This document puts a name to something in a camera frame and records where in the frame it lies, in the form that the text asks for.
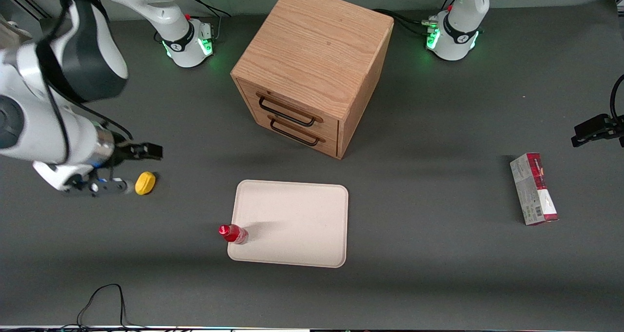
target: gray table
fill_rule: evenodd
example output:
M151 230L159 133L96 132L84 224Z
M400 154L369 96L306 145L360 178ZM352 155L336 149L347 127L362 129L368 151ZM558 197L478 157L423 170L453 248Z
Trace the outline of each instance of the gray table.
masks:
M342 161L254 123L229 72L262 21L223 21L216 56L190 70L146 21L112 25L131 81L92 107L165 148L116 174L162 182L68 199L0 159L0 325L71 323L116 282L144 325L624 330L624 150L570 145L622 73L612 0L492 10L457 63L396 27ZM522 223L508 160L524 152L543 155L557 223ZM216 226L243 179L345 185L345 265L231 261ZM117 323L117 299L103 292L85 323Z

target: black cable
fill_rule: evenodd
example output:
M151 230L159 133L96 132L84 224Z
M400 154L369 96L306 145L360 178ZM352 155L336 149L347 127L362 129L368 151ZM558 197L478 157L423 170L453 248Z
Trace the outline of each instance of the black cable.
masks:
M111 287L111 286L115 286L118 290L119 290L119 301L120 301L120 309L119 309L119 325L131 330L131 331L136 331L136 329L131 328L127 325L134 325L134 326L140 326L140 327L145 327L145 326L141 326L141 325L136 325L135 323L132 323L127 316L127 312L125 310L125 300L123 299L123 290L121 289L121 286L118 285L117 283L109 283L108 285L103 285L100 288L96 289L95 292L93 292L93 294L91 294L91 298L89 298L89 302L87 302L87 305L84 306L84 308L82 308L82 310L80 310L80 312L78 312L78 315L76 315L76 325L78 325L79 327L83 327L85 325L83 325L82 323L82 318L85 314L85 312L87 312L87 310L89 309L89 306L91 306L91 303L93 303L93 299L96 297L96 295L98 294L98 292L100 292L100 290L103 290L104 288L107 287Z
M109 118L109 117L107 117L107 116L105 116L103 114L100 114L100 113L96 112L95 110L92 110L90 108L85 107L84 105L82 105L82 103L80 103L78 101L72 101L72 104L75 104L78 108L84 110L85 112L88 112L89 114L96 115L98 118L100 118L100 119L110 123L111 125L114 125L119 130L122 130L123 133L125 134L125 136L129 140L134 139L134 137L132 136L131 132L127 128L123 127L120 123L117 123L115 120L113 120L113 119L111 119L111 118Z
M214 13L217 17L218 17L219 15L218 15L218 14L216 14L215 10L216 10L217 12L220 12L220 13L223 13L223 14L227 15L227 17L232 17L232 15L230 15L230 13L225 12L225 11L223 11L223 10L219 9L219 8L215 8L215 7L211 6L211 5L208 5L208 4L204 3L204 2L203 2L203 1L201 1L201 0L194 0L194 1L196 1L197 3L200 3L200 4L201 4L201 5L203 5L204 7L207 7L207 8L208 8L210 11L212 11L212 12L213 12L213 13Z
M442 7L440 7L440 10L444 10L444 5L446 5L446 2L447 2L447 1L448 1L448 0L444 0L444 3L442 3Z
M620 87L620 83L622 83L622 81L624 81L624 75L620 76L620 78L615 81L615 85L613 85L613 89L611 89L611 100L609 101L611 116L620 127L624 127L624 123L622 123L622 120L618 116L617 112L615 112L615 96L618 94L618 88Z
M393 19L395 19L395 21L403 26L406 30L412 32L413 34L417 34L417 35L422 35L422 36L428 36L428 34L425 34L424 32L419 32L414 30L413 28L411 28L408 25L421 25L420 21L415 21L412 19L409 19L408 17L404 17L403 15L393 12L392 10L386 10L386 9L373 9L373 11L377 12L377 13L381 13L384 15L388 15L389 17L392 17Z
M410 19L408 17L404 17L403 15L401 15L401 14L399 14L397 12L393 12L392 10L386 10L386 9L377 8L377 9L373 9L373 12L385 14L385 15L388 15L388 16L393 17L395 19L401 19L403 21L407 21L408 23L415 23L417 25L421 24L420 21L416 21L416 20L412 20L412 19Z
M67 15L67 7L63 7L60 12L60 16L58 17L58 21L54 24L53 29L49 32L49 34L45 35L41 41L37 43L37 47L39 46L50 46L52 39L56 36L56 32L60 29L60 26L63 23L63 19L65 15ZM39 61L39 71L41 72L41 79L43 80L45 93L47 94L47 98L50 101L50 105L54 111L54 116L56 117L56 122L58 123L58 127L60 128L61 135L63 137L65 154L63 159L58 165L62 165L67 163L69 156L71 154L71 147L69 144L69 134L67 133L67 126L65 125L65 121L63 120L63 116L60 113L60 109L58 104L56 104L56 100L54 99L54 95L52 94L52 90L50 89L50 81L45 77L44 69L41 67L41 61Z
M43 83L45 86L45 93L47 94L47 98L50 101L50 105L52 106L52 110L54 110L54 116L56 116L56 121L58 123L58 127L60 127L61 135L63 136L63 143L65 146L65 154L63 159L58 165L63 165L67 163L69 160L69 155L71 154L71 148L69 147L69 135L67 134L67 127L65 126L65 121L63 120L63 116L60 114L59 106L56 104L54 96L52 95L52 90L50 89L50 82L45 78L43 73L41 74L41 79L43 79Z

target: bottle cap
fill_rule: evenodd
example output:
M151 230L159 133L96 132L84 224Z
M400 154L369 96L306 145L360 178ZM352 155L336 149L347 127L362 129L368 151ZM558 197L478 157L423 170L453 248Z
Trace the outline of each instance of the bottle cap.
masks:
M226 236L229 233L230 233L230 226L228 226L228 225L221 225L219 227L219 234L221 234L222 236Z

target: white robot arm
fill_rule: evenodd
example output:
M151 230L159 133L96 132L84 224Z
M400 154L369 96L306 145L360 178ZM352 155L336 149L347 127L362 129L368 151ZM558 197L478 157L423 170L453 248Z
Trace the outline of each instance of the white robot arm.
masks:
M427 49L445 60L459 60L474 48L479 25L490 9L490 0L456 0L452 10L429 17L437 23L430 30Z
M112 0L143 15L162 37L167 55L180 67L199 65L213 51L210 24L188 19L175 0Z
M101 3L61 3L61 19L50 34L38 43L0 51L0 155L33 161L58 190L95 194L93 188L103 181L98 168L125 159L160 159L162 147L132 143L129 133L125 138L72 111L92 112L82 104L120 94L128 71ZM58 36L68 14L71 28ZM121 179L109 181L116 190L127 188Z

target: red and white box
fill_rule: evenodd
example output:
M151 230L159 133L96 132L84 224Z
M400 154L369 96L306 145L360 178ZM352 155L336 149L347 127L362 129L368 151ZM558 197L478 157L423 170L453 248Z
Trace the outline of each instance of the red and white box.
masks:
M544 168L539 153L527 153L509 163L518 191L524 223L528 226L557 221L557 210L544 182Z

